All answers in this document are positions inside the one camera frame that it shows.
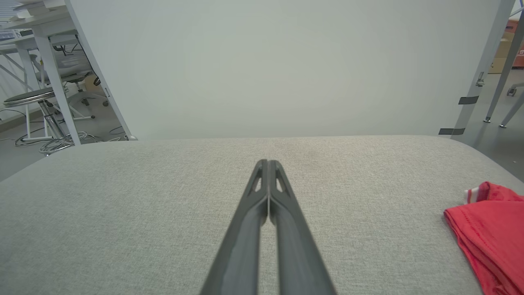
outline round stool seat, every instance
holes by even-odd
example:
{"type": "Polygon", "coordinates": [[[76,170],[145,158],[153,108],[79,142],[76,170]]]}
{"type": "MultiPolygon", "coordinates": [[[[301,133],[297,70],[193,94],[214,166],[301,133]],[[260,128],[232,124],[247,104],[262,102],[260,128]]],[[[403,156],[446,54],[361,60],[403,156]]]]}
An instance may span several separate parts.
{"type": "Polygon", "coordinates": [[[54,96],[53,89],[51,87],[23,93],[17,96],[13,96],[4,101],[4,105],[8,108],[23,106],[32,102],[41,101],[54,96]]]}

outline red cloth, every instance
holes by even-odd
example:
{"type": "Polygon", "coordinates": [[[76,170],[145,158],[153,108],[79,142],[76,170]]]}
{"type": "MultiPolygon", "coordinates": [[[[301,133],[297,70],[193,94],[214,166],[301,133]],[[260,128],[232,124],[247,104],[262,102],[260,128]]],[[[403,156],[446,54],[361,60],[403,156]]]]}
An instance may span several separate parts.
{"type": "Polygon", "coordinates": [[[484,294],[524,294],[524,197],[485,182],[444,211],[484,294]]]}

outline black tape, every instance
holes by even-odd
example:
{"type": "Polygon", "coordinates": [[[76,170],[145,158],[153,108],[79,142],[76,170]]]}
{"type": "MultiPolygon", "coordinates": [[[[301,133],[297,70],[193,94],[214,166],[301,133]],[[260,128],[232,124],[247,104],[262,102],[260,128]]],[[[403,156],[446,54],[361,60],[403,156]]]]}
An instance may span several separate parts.
{"type": "Polygon", "coordinates": [[[461,97],[458,100],[459,104],[474,104],[477,103],[478,96],[472,96],[472,97],[461,97]]]}
{"type": "Polygon", "coordinates": [[[453,128],[442,128],[439,131],[439,135],[452,135],[453,134],[453,128]]]}
{"type": "Polygon", "coordinates": [[[439,131],[439,135],[462,135],[464,134],[465,128],[453,129],[453,128],[442,128],[439,131]]]}
{"type": "Polygon", "coordinates": [[[466,129],[465,128],[453,129],[453,134],[452,135],[462,135],[462,134],[464,134],[464,130],[466,130],[466,129]]]}

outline desk leg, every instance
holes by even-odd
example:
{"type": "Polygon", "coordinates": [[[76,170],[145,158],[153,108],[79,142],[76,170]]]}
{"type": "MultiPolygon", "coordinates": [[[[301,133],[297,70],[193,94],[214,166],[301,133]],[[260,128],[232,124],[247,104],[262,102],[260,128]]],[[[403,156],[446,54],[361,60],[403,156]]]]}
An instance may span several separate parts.
{"type": "Polygon", "coordinates": [[[40,55],[42,57],[43,65],[46,69],[47,76],[49,77],[49,81],[53,87],[54,96],[57,98],[58,106],[62,110],[65,124],[69,129],[69,133],[71,134],[74,144],[80,145],[80,138],[78,137],[77,128],[74,125],[73,116],[69,110],[66,93],[64,92],[62,79],[58,73],[57,63],[54,59],[51,43],[49,43],[48,37],[46,34],[44,34],[40,26],[34,26],[32,30],[35,36],[36,45],[38,46],[38,50],[40,51],[40,55]]]}
{"type": "Polygon", "coordinates": [[[27,51],[27,49],[23,49],[20,46],[20,44],[18,43],[16,44],[16,49],[18,50],[18,55],[20,56],[20,60],[22,60],[22,65],[24,66],[24,72],[26,72],[26,75],[27,75],[27,84],[33,90],[40,89],[40,84],[38,83],[38,80],[36,79],[35,69],[32,66],[29,52],[27,51]]]}

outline table leg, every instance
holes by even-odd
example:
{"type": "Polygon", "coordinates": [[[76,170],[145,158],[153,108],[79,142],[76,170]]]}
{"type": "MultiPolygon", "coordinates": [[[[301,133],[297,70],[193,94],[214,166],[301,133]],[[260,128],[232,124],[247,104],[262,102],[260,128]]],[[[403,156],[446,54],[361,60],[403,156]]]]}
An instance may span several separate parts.
{"type": "Polygon", "coordinates": [[[506,128],[506,125],[508,124],[509,120],[513,118],[515,113],[517,113],[517,111],[520,109],[520,107],[522,107],[523,104],[524,104],[524,92],[520,95],[515,105],[511,108],[511,110],[509,110],[509,113],[506,115],[504,120],[502,120],[502,123],[499,126],[502,128],[506,128]]]}
{"type": "Polygon", "coordinates": [[[74,125],[73,116],[69,110],[69,104],[67,103],[66,93],[64,92],[62,86],[62,79],[58,73],[57,63],[54,59],[51,43],[40,26],[34,26],[32,30],[38,50],[40,51],[40,55],[42,57],[43,65],[46,69],[47,76],[49,77],[49,81],[53,87],[54,96],[57,98],[58,106],[60,106],[60,109],[62,110],[65,124],[69,129],[73,143],[75,145],[80,145],[80,138],[78,137],[77,128],[74,125]]]}
{"type": "MultiPolygon", "coordinates": [[[[24,72],[27,77],[27,84],[29,87],[32,88],[32,90],[38,90],[40,89],[40,83],[38,83],[38,80],[36,78],[35,74],[35,68],[32,65],[31,57],[29,56],[29,51],[25,48],[23,48],[20,43],[16,44],[16,49],[18,50],[18,55],[20,56],[20,60],[22,61],[22,66],[24,67],[24,72]]],[[[26,105],[26,124],[27,124],[27,138],[22,139],[22,141],[28,141],[28,140],[35,140],[34,138],[31,138],[31,132],[30,132],[30,122],[29,122],[29,106],[26,105]]],[[[38,140],[41,139],[52,139],[53,137],[49,136],[47,132],[47,123],[43,122],[43,128],[44,128],[44,137],[37,138],[38,140]]]]}

